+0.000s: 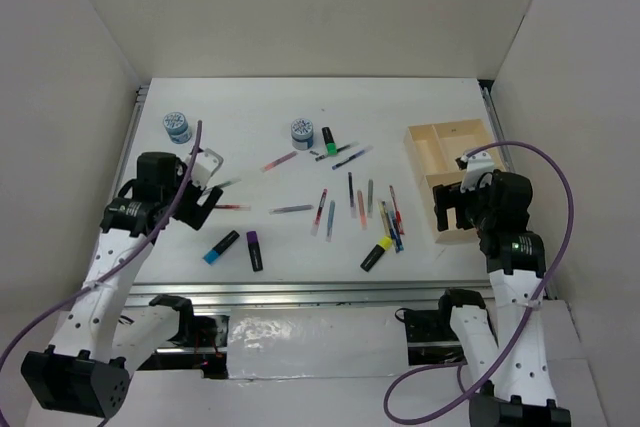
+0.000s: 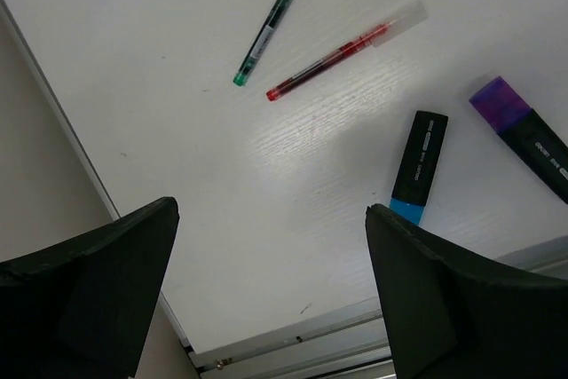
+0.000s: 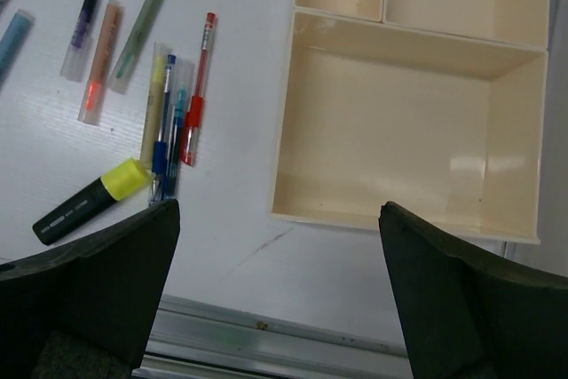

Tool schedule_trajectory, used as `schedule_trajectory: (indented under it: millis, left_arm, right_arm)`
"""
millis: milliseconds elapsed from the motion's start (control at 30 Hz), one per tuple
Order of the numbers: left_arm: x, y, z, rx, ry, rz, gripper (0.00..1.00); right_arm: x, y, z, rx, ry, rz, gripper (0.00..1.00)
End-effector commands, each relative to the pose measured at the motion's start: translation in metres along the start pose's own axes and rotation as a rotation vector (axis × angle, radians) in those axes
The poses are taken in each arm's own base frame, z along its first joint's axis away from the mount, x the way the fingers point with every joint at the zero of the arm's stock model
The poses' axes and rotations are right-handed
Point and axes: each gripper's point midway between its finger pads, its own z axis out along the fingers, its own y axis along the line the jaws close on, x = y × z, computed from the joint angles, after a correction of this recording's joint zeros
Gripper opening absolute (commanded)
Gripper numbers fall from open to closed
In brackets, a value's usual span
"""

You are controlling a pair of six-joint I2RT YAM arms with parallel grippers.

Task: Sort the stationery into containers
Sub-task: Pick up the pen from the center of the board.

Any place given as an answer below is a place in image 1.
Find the purple highlighter marker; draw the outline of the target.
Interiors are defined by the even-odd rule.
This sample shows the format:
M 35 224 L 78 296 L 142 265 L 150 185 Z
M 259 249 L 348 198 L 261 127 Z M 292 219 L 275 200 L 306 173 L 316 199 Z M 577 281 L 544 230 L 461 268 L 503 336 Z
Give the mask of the purple highlighter marker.
M 264 267 L 257 232 L 248 231 L 246 233 L 246 238 L 252 270 L 254 272 L 261 272 Z

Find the blue highlighter marker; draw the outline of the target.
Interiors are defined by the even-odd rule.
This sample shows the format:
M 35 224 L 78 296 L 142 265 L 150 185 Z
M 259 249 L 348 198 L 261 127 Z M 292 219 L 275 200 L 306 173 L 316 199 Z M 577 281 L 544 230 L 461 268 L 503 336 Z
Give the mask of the blue highlighter marker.
M 233 245 L 234 242 L 238 240 L 238 238 L 239 233 L 237 231 L 230 231 L 203 256 L 203 260 L 208 265 L 212 265 L 226 250 L 228 250 Z

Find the yellow highlighter marker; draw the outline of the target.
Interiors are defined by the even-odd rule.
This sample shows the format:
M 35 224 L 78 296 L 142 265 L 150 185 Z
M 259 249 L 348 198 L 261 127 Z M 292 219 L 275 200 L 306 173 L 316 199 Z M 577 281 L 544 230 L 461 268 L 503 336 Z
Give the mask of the yellow highlighter marker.
M 392 244 L 392 239 L 389 236 L 384 236 L 367 254 L 365 259 L 361 262 L 360 268 L 365 272 L 369 272 L 381 259 L 381 257 L 389 250 Z

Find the green highlighter marker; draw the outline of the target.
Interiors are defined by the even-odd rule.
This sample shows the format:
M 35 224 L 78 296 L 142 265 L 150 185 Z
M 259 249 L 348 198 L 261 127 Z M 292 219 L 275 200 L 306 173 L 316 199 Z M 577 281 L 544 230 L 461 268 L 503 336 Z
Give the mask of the green highlighter marker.
M 329 127 L 323 127 L 321 132 L 327 153 L 333 153 L 336 149 L 336 144 L 331 129 Z

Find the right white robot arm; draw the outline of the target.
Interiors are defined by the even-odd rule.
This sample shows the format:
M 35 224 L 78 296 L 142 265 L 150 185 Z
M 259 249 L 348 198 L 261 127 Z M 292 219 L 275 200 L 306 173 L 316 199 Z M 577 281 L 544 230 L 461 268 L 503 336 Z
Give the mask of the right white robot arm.
M 436 326 L 459 339 L 474 392 L 469 398 L 473 426 L 569 426 L 559 406 L 546 359 L 539 305 L 534 296 L 546 273 L 540 236 L 529 231 L 530 181 L 494 170 L 469 187 L 433 189 L 437 227 L 448 228 L 449 210 L 460 229 L 476 230 L 494 293 L 497 324 L 492 326 L 480 295 L 449 289 L 439 301 Z

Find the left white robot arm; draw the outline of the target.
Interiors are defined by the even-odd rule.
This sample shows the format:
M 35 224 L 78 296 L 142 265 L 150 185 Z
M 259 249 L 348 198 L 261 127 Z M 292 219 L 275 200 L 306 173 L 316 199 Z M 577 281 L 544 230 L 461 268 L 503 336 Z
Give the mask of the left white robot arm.
M 41 352 L 26 354 L 21 374 L 45 410 L 114 417 L 137 369 L 162 344 L 196 337 L 185 297 L 155 296 L 131 320 L 123 310 L 138 272 L 170 220 L 199 230 L 222 195 L 209 180 L 223 164 L 211 149 L 180 159 L 145 152 L 136 175 L 104 210 L 94 258 L 64 323 Z

